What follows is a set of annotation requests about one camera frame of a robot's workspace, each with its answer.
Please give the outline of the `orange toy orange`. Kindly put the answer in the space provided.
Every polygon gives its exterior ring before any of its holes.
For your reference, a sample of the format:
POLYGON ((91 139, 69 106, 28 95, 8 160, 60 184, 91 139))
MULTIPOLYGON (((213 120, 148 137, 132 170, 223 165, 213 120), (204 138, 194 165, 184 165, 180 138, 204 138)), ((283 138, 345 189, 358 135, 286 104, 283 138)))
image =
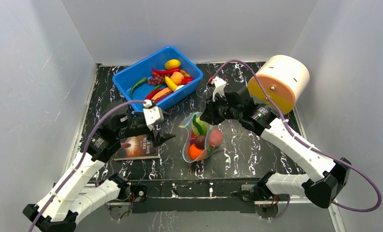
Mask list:
POLYGON ((200 161, 207 157, 207 150, 200 149, 196 144, 193 144, 189 147, 188 154, 192 161, 200 161))

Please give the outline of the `brown toy kiwi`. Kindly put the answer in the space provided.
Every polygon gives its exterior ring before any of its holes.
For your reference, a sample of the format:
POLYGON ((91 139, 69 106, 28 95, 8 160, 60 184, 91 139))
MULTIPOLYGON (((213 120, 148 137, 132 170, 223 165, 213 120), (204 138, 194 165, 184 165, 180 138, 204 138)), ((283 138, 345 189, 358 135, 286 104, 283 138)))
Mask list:
POLYGON ((205 136, 205 135, 199 135, 199 136, 197 136, 197 137, 194 139, 194 145, 195 145, 198 149, 202 149, 202 150, 204 150, 204 149, 205 149, 205 140, 206 140, 206 136, 205 136))

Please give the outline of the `green toy bean pod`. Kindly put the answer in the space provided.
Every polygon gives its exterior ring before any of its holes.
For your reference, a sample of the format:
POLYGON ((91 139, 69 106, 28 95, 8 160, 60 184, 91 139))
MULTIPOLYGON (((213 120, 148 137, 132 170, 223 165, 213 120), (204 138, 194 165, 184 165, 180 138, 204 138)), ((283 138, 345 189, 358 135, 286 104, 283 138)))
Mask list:
POLYGON ((197 115, 193 116, 192 123, 193 123, 193 126, 198 131, 198 135, 205 135, 206 134, 206 132, 204 131, 204 128, 197 122, 197 115))

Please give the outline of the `green toy cabbage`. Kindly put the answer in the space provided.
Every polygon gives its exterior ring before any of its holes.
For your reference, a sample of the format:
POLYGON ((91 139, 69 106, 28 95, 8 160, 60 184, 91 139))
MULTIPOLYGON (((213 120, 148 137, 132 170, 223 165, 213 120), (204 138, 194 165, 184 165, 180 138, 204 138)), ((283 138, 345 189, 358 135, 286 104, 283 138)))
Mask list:
POLYGON ((208 127, 206 124, 197 124, 196 125, 192 125, 192 133, 195 135, 195 136, 200 136, 200 135, 207 135, 207 132, 208 132, 208 127))

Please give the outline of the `clear zip top bag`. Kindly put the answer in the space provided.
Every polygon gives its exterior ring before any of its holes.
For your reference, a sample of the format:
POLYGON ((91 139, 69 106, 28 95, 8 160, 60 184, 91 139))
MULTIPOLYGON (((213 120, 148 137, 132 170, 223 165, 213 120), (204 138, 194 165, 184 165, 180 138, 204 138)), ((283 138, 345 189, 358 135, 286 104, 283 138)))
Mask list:
POLYGON ((209 158, 220 151, 224 142, 224 135, 218 127, 201 121, 200 116, 200 112, 194 112, 179 125, 185 134, 182 156, 188 163, 209 158))

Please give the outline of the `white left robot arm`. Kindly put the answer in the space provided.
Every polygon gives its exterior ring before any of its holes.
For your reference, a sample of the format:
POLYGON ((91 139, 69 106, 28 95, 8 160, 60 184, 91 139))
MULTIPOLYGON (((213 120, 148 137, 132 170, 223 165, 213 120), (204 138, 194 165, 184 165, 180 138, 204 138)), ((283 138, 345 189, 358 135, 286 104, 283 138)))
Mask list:
POLYGON ((83 150, 53 188, 37 203, 28 204, 23 214, 31 221, 29 231, 72 232, 79 222, 112 200, 134 200, 131 182, 119 174, 111 175, 84 195, 83 188, 111 157, 121 148, 123 138, 146 135, 153 146, 174 138, 164 134, 156 125, 169 113, 152 100, 121 103, 104 116, 88 135, 83 150))

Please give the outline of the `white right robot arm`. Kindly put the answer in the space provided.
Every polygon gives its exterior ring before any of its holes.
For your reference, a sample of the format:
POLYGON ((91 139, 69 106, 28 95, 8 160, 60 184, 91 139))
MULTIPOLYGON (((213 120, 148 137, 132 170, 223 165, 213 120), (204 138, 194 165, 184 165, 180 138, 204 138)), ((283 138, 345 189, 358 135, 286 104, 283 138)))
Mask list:
POLYGON ((350 169, 341 158, 336 162, 304 146, 297 139, 301 136, 285 127, 275 111, 265 103, 256 103, 246 87, 225 92, 226 81, 211 78, 208 85, 214 86, 212 96, 206 100, 206 108, 200 120, 218 125, 226 119, 237 120, 245 129, 272 143, 298 164, 305 174, 279 174, 269 171, 257 184, 242 185, 237 195, 243 201, 271 200, 280 194, 306 197, 321 208, 328 208, 346 185, 350 169))

